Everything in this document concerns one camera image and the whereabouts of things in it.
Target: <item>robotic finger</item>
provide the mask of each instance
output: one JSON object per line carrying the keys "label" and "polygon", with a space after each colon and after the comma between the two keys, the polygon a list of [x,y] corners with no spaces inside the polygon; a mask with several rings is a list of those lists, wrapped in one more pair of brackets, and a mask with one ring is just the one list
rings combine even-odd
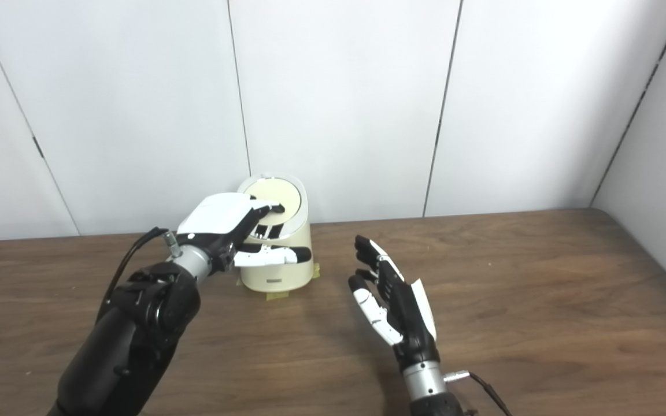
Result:
{"label": "robotic finger", "polygon": [[359,274],[349,277],[349,288],[354,298],[359,303],[359,308],[367,316],[367,320],[377,334],[385,340],[388,345],[396,345],[402,342],[402,334],[399,332],[397,322],[392,319],[388,311],[381,307],[367,287],[367,281]]}
{"label": "robotic finger", "polygon": [[277,264],[304,263],[312,259],[307,247],[267,246],[266,244],[244,243],[235,255],[237,267],[259,267]]}

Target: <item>robotic hand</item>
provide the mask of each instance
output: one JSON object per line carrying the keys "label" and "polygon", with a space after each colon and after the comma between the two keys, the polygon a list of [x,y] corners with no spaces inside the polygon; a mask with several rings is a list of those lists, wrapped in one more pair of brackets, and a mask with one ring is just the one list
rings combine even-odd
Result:
{"label": "robotic hand", "polygon": [[[284,207],[241,193],[205,198],[179,225],[177,236],[154,228],[133,244],[109,284],[97,322],[58,383],[56,416],[140,413],[169,366],[180,336],[200,307],[198,286],[236,266],[301,263],[306,247],[244,244],[270,211]],[[170,257],[139,269],[117,287],[132,254],[163,235]]]}
{"label": "robotic hand", "polygon": [[[496,405],[510,416],[505,403],[491,385],[476,374],[466,371],[441,373],[441,358],[436,349],[436,326],[428,304],[423,283],[405,282],[402,273],[377,243],[356,236],[356,258],[370,270],[357,269],[349,277],[349,287],[359,307],[377,333],[392,346],[410,395],[410,414],[413,416],[463,416],[457,398],[446,389],[448,382],[471,377],[478,382]],[[377,287],[381,299],[389,307],[378,304],[367,287],[367,281]]]}

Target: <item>cable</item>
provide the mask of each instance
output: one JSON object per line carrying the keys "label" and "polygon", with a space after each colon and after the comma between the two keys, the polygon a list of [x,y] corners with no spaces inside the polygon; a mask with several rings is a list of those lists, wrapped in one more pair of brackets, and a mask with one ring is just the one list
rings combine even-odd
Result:
{"label": "cable", "polygon": [[114,276],[112,277],[112,281],[109,282],[109,286],[106,288],[106,292],[104,292],[102,303],[99,306],[99,313],[97,314],[97,319],[99,319],[99,317],[102,316],[104,306],[108,304],[109,297],[112,295],[114,288],[117,286],[117,282],[120,281],[122,272],[125,271],[125,267],[127,267],[127,263],[130,262],[132,255],[134,255],[135,252],[140,250],[140,248],[143,247],[145,243],[150,242],[159,235],[162,235],[168,231],[169,230],[166,228],[158,228],[157,226],[154,226],[153,228],[151,228],[150,231],[146,232],[145,234],[141,235],[139,239],[135,240],[135,242],[132,244],[132,247],[130,247],[130,250],[128,250],[128,252],[125,253],[125,256],[122,257],[122,261],[120,262],[120,265],[117,267],[117,270],[114,271]]}
{"label": "cable", "polygon": [[505,403],[502,401],[499,395],[497,395],[497,392],[495,389],[492,388],[492,385],[489,385],[486,381],[484,381],[481,377],[479,377],[477,374],[474,374],[473,372],[469,372],[469,376],[476,382],[479,383],[479,385],[482,386],[484,389],[484,392],[487,393],[487,395],[490,396],[492,401],[495,402],[497,407],[502,410],[503,413],[505,413],[505,416],[513,416],[512,413],[510,413],[510,410],[508,410],[508,407],[505,405]]}

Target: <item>black forearm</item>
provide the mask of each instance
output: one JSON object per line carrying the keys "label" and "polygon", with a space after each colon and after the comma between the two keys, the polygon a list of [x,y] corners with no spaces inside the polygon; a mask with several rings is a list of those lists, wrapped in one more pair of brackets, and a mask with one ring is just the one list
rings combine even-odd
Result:
{"label": "black forearm", "polygon": [[464,416],[462,406],[450,392],[426,396],[410,403],[411,416]]}

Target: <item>black robotic finger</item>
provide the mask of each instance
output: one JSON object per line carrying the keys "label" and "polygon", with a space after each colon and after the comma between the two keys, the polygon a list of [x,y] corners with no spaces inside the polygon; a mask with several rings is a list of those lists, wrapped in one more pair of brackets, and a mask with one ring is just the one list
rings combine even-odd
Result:
{"label": "black robotic finger", "polygon": [[363,277],[365,281],[370,281],[374,284],[377,283],[377,273],[367,269],[356,269],[356,274]]}
{"label": "black robotic finger", "polygon": [[357,252],[367,253],[370,257],[377,258],[380,255],[387,255],[386,252],[383,252],[376,243],[373,243],[372,240],[367,239],[362,235],[357,235],[354,240],[354,247],[356,247]]}
{"label": "black robotic finger", "polygon": [[356,252],[356,259],[371,267],[373,271],[377,272],[379,267],[376,257],[370,256],[364,252]]}

